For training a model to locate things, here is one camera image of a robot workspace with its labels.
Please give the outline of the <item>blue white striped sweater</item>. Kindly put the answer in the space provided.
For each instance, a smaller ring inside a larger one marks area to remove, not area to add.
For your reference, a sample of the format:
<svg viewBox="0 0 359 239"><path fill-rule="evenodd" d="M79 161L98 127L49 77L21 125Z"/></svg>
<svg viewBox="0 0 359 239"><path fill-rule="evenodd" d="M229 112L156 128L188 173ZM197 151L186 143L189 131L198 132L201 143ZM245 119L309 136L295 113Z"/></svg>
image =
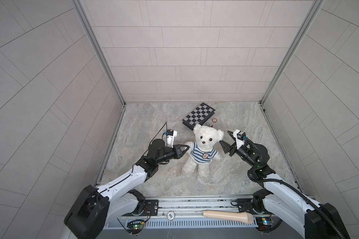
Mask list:
<svg viewBox="0 0 359 239"><path fill-rule="evenodd" d="M198 164L209 164L217 155L217 151L214 148L211 151L202 151L196 142L187 142L186 145L189 146L187 153Z"/></svg>

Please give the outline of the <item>white teddy bear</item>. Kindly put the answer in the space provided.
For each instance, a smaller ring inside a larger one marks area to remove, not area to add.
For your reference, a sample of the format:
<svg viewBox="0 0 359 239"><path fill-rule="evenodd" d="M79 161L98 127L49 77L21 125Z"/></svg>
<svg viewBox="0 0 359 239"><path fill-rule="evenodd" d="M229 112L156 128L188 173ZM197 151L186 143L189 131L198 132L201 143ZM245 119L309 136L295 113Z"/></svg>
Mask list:
<svg viewBox="0 0 359 239"><path fill-rule="evenodd" d="M211 151L214 146L219 143L224 138L224 132L220 129L215 129L209 126L203 126L200 124L195 125L193 129L193 133L195 136L195 141L197 146L202 151ZM213 160L221 160L222 156L217 152L217 155ZM194 173L194 171L198 170L198 177L202 181L208 181L210 179L210 168L209 164L198 164L193 160L188 154L188 159L184 166L182 167L182 174L190 175Z"/></svg>

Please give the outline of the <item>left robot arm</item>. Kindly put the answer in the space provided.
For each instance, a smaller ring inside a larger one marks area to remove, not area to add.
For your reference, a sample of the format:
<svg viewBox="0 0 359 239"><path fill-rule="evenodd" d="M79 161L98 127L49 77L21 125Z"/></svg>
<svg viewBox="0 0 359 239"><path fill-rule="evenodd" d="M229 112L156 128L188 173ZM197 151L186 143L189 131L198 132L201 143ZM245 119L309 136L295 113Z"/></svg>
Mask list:
<svg viewBox="0 0 359 239"><path fill-rule="evenodd" d="M64 224L78 239L95 239L111 221L124 214L140 214L145 197L135 188L149 180L159 165L171 159L180 159L189 146L166 146L162 139L155 139L132 168L104 185L86 186L67 213Z"/></svg>

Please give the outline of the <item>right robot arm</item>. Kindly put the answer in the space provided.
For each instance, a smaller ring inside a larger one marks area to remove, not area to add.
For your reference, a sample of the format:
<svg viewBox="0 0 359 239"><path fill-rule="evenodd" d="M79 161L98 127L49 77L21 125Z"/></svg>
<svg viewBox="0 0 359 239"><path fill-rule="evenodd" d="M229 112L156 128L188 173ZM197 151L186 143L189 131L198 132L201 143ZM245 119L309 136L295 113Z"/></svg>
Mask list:
<svg viewBox="0 0 359 239"><path fill-rule="evenodd" d="M267 232L277 229L285 222L304 239L348 239L350 236L339 214L331 204L322 204L285 182L270 168L268 150L262 144L252 142L240 130L229 131L233 144L220 141L224 153L238 155L250 165L248 178L261 189L253 193L247 212L272 214L279 218Z"/></svg>

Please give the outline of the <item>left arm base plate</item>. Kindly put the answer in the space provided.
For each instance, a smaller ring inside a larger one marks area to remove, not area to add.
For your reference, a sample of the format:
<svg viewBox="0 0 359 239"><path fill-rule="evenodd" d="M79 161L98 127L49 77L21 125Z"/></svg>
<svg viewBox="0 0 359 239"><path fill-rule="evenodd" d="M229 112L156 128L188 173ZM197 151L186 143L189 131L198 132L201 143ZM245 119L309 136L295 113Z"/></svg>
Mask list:
<svg viewBox="0 0 359 239"><path fill-rule="evenodd" d="M138 203L137 208L131 213L133 216L156 216L158 214L159 200L145 200Z"/></svg>

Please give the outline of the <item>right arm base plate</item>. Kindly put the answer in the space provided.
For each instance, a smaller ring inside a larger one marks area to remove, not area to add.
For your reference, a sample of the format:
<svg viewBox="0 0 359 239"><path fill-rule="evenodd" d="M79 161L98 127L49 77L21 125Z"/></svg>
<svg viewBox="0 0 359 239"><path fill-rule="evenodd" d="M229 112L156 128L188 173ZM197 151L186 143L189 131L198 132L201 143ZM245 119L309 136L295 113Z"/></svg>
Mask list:
<svg viewBox="0 0 359 239"><path fill-rule="evenodd" d="M261 203L258 203L253 198L239 198L235 200L235 203L231 203L238 208L239 212L247 212L253 215L273 214L267 211Z"/></svg>

